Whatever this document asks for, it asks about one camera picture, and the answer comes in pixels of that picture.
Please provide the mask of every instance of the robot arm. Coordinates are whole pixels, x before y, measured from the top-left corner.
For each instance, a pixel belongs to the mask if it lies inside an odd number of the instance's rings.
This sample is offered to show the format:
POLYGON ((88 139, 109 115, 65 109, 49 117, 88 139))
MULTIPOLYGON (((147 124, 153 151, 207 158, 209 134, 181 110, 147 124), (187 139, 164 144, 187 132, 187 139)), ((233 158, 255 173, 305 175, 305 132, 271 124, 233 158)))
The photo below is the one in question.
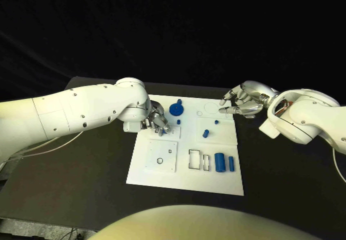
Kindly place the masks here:
POLYGON ((346 154, 346 107, 330 96, 310 89, 281 93, 259 82, 245 81, 226 93, 219 105, 235 95, 238 106, 220 108, 220 113, 253 118, 266 108, 268 119, 259 130, 272 139, 282 134, 292 142, 307 144, 318 135, 346 154))
POLYGON ((0 103, 0 163, 24 147, 56 137, 124 122, 125 132, 170 131, 161 105, 131 77, 52 95, 0 103))

